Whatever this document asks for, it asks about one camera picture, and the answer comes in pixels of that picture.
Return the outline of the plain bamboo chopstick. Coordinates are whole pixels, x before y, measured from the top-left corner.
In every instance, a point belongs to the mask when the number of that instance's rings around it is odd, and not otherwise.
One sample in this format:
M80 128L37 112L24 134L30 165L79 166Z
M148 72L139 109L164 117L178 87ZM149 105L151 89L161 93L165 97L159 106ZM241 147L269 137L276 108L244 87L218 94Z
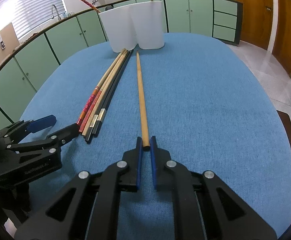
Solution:
M105 101L105 98L106 98L106 96L107 96L107 94L108 94L108 92L109 92L109 90L114 82L114 79L117 76L117 74L121 68L121 65L123 64L123 61L126 58L128 52L123 56L123 59L121 59L118 62L118 66L115 68L114 73L112 74L112 76L110 77L110 80L108 81L106 87L104 88L103 93L102 93L101 98L100 98L99 105L98 105L97 109L95 110L94 115L92 116L92 120L90 122L88 122L88 126L87 126L85 134L81 134L83 137L86 137L86 135L89 134L90 131L92 131L92 126L96 123L97 115L99 115L99 112L100 112L101 107Z
M136 53L136 63L137 63L137 84L138 84L138 97L139 97L139 111L140 111L140 116L141 116L142 143L143 143L143 149L145 151L148 151L148 150L150 150L150 139L149 139L148 121L147 121L147 116L146 116L146 105L145 105L144 87L143 87L143 79L142 79L142 68L141 68L139 51L137 51L137 53Z

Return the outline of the green lower kitchen cabinets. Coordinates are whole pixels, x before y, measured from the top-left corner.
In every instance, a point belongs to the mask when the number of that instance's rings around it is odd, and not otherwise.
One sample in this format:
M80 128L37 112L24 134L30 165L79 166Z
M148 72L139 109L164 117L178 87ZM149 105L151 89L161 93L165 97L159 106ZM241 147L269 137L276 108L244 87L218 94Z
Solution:
M163 3L163 30L240 42L243 4L235 0L156 0ZM16 48L0 63L0 129L21 117L34 94L66 59L108 41L92 9L54 23Z

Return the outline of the right wooden door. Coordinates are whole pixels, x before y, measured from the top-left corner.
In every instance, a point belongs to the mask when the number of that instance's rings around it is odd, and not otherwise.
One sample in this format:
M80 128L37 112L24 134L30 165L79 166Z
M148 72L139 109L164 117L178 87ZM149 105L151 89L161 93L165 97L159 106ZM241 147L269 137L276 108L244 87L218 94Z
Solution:
M291 0L278 0L278 24L272 54L291 76Z

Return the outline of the white double utensil holder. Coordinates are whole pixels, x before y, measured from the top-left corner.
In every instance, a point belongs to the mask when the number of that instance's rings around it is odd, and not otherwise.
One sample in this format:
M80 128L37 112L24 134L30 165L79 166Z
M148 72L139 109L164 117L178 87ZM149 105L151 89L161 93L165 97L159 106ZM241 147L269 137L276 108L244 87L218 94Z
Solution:
M165 44L162 1L124 5L102 12L99 17L115 53L136 46L160 49Z

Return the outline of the brown board with switches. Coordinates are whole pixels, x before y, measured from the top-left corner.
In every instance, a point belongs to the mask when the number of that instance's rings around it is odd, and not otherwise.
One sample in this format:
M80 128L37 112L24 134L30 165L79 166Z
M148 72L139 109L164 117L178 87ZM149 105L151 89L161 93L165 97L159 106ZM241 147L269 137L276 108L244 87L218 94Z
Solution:
M20 45L13 24L9 23L0 31L0 65Z

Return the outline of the window blinds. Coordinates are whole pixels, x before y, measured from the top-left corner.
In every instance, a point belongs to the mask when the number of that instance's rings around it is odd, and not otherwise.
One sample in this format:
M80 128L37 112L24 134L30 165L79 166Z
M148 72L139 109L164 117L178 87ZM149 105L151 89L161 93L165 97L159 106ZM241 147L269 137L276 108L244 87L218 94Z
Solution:
M0 0L0 31L11 23L21 38L54 17L53 5L59 14L65 12L62 0Z

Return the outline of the red orange chopstick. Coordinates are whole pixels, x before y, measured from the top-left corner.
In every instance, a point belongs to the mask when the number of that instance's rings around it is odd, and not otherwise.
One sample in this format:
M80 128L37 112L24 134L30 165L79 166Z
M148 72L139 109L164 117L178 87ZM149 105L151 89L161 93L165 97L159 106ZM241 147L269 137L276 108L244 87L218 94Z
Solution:
M110 72L110 74L108 75L108 77L106 78L104 84L102 85L101 89L99 90L97 96L95 97L94 101L92 102L92 105L90 106L90 108L88 109L88 112L82 122L82 124L80 125L79 128L79 133L81 134L85 134L87 126L88 126L88 122L90 122L92 120L92 116L94 115L95 110L97 109L99 102L100 102L100 98L101 95L103 93L104 88L106 87L108 81L110 80L110 77L112 76L112 74L114 73L115 68L118 66L118 62L123 59L123 56L127 53L127 49L126 51L122 54L122 56L119 58L119 60L117 61L117 63L115 64L113 70Z

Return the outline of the blue table cloth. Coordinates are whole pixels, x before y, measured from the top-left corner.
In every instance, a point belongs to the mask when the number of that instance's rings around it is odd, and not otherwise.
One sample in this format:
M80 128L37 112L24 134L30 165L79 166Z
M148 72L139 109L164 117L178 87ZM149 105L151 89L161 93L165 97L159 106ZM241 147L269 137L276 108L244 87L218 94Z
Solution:
M141 135L138 49L150 136L190 171L212 170L281 236L291 224L291 149L284 126L249 68L223 42L167 33L159 50L136 48L117 86L100 133L61 148L62 168L30 183L32 212L75 175L105 170L135 148ZM56 116L56 124L23 142L45 139L77 121L117 54L109 42L65 60L37 91L21 120ZM142 159L141 188L120 198L117 239L174 239L169 192L152 184L150 154Z

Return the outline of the chrome sink faucet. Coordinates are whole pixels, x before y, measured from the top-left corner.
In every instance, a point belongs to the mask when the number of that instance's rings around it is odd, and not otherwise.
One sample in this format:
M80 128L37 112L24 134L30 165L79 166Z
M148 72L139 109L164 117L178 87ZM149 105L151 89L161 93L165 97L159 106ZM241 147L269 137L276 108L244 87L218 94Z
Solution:
M61 20L60 14L58 12L58 9L56 7L56 5L51 5L51 13L52 13L52 19L57 18L58 21Z

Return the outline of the red patterned chopstick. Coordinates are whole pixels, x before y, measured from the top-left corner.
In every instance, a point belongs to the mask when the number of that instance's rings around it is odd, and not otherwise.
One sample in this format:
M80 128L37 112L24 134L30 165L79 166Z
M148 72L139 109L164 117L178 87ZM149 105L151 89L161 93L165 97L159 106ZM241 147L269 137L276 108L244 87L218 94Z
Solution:
M88 109L90 108L90 106L92 105L92 102L94 101L95 97L97 96L99 90L101 89L102 85L104 84L106 78L108 77L108 75L110 74L110 72L113 70L115 64L117 63L117 61L119 60L119 58L122 56L122 54L126 51L126 49L122 49L121 52L119 53L119 55L114 59L114 61L111 63L111 65L109 66L109 68L107 69L107 71L104 73L104 75L102 76L102 78L99 80L98 84L96 85L96 87L94 88L92 94L90 95L90 97L88 98L88 101L86 102L78 120L77 120L77 124L80 126L88 112Z
M80 0L83 3L85 3L86 5L88 5L90 8L92 8L94 11L96 11L98 14L101 13L101 11L96 8L92 3L88 2L87 0Z

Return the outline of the wooden door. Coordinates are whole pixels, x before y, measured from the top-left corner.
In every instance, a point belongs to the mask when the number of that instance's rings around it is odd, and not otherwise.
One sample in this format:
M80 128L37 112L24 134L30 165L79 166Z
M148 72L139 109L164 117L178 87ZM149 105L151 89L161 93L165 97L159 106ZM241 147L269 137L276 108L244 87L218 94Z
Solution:
M278 0L278 24L272 54L291 76L291 0Z
M273 0L238 0L243 4L241 40L267 49L269 46Z

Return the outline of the left wooden door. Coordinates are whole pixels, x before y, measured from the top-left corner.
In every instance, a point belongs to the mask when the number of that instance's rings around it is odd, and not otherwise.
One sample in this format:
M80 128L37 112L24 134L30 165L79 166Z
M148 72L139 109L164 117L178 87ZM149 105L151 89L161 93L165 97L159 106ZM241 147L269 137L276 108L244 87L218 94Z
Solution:
M267 49L269 46L273 0L238 0L243 4L241 40Z

